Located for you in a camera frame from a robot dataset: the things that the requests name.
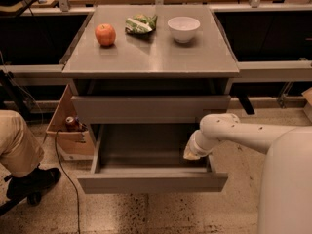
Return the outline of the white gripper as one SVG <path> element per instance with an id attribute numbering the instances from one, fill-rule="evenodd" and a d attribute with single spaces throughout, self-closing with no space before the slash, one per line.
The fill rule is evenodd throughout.
<path id="1" fill-rule="evenodd" d="M 208 139 L 204 134 L 197 130 L 195 131 L 184 149 L 183 158 L 185 160 L 195 161 L 202 157 L 208 156 L 214 147 L 214 142 Z"/>

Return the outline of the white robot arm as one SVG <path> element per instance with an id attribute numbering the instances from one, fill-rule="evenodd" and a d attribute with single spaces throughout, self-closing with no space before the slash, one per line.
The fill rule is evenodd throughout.
<path id="1" fill-rule="evenodd" d="M 247 124 L 234 114 L 209 114 L 183 157 L 206 157 L 226 140 L 265 155 L 257 234 L 312 234 L 312 127 Z"/>

